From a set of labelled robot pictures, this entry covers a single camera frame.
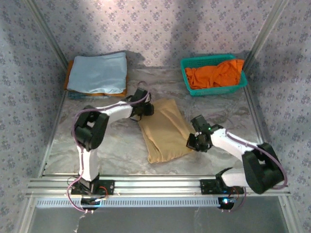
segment work table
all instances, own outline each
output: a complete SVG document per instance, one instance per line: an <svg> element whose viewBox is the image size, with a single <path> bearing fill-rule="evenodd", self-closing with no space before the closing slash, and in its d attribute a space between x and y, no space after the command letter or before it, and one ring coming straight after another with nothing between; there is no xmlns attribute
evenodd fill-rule
<svg viewBox="0 0 311 233"><path fill-rule="evenodd" d="M145 81L148 85L141 84L141 87L149 89L152 100L175 99L186 121L190 122L192 118L203 115L211 125L220 124L236 136L259 142L243 89L228 95L192 97L179 69L135 69L129 70L128 76L127 95L134 94L139 81ZM86 105L107 106L121 99L108 97L70 100L67 96L44 174L78 173L79 154L70 134L74 115ZM102 175L213 175L227 167L242 167L237 158L215 147L207 153L193 151L169 162L150 164L140 128L130 119L108 125L104 140L98 148L98 157Z"/></svg>

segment orange cloth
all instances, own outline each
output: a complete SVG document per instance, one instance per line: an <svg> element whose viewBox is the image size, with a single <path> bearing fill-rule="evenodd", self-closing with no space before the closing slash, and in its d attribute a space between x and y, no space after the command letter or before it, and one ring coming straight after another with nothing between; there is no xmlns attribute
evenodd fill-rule
<svg viewBox="0 0 311 233"><path fill-rule="evenodd" d="M68 86L68 82L69 82L69 75L70 75L72 66L73 66L73 61L69 61L66 79L65 79L65 83L64 83L64 90L67 90L67 86ZM121 92L119 94L106 94L106 93L95 93L95 94L83 93L83 94L87 95L87 96L120 96L120 97L125 97L127 94L127 89L125 89L123 92Z"/></svg>
<svg viewBox="0 0 311 233"><path fill-rule="evenodd" d="M217 66L185 68L191 89L234 86L240 83L244 60L224 61Z"/></svg>

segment teal basket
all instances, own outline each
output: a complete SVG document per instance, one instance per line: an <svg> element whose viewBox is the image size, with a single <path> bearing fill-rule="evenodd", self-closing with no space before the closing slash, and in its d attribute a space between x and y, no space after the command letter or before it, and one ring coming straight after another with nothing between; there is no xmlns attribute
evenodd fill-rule
<svg viewBox="0 0 311 233"><path fill-rule="evenodd" d="M236 92L241 87L245 87L247 85L247 79L244 71L241 73L241 79L239 85L235 86L224 86L224 87L213 87L206 89L198 89L193 90L190 88L188 83L188 79L186 76L185 68L199 68L204 66L216 66L221 62L236 59L236 57L232 54L220 54L220 55L211 55L204 57L192 57L192 58L184 58L180 61L181 72L184 77L184 81L187 89L192 96L205 96L205 95L224 95L231 94Z"/></svg>

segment folded cloth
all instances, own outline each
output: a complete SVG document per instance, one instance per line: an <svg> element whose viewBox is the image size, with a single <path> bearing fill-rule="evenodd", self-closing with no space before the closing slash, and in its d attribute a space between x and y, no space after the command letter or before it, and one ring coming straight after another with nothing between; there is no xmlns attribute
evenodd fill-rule
<svg viewBox="0 0 311 233"><path fill-rule="evenodd" d="M118 94L126 89L125 52L104 56L74 58L68 90L81 93Z"/></svg>
<svg viewBox="0 0 311 233"><path fill-rule="evenodd" d="M244 60L224 61L217 66L185 68L191 89L234 86L240 83Z"/></svg>
<svg viewBox="0 0 311 233"><path fill-rule="evenodd" d="M166 162L191 152L186 144L194 130L182 117L175 100L160 99L153 105L155 113L143 116L138 122L148 148L149 163Z"/></svg>
<svg viewBox="0 0 311 233"><path fill-rule="evenodd" d="M67 86L68 86L69 75L71 73L72 66L73 66L73 60L69 61L69 64L68 64L67 74L66 74L65 83L64 83L64 90L68 90ZM68 97L69 99L89 99L89 98L103 99L103 98L107 98L107 96L125 97L126 95L127 95L127 88L119 94L108 94L108 93L89 94L89 93L80 93L77 91L69 91Z"/></svg>

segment ventilation grille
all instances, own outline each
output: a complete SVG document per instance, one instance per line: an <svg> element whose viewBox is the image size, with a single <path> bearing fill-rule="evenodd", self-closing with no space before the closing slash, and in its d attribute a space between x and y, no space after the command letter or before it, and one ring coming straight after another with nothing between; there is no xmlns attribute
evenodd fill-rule
<svg viewBox="0 0 311 233"><path fill-rule="evenodd" d="M72 199L80 206L80 199ZM38 198L38 208L71 207L65 198ZM218 198L110 198L96 207L208 207L219 206Z"/></svg>

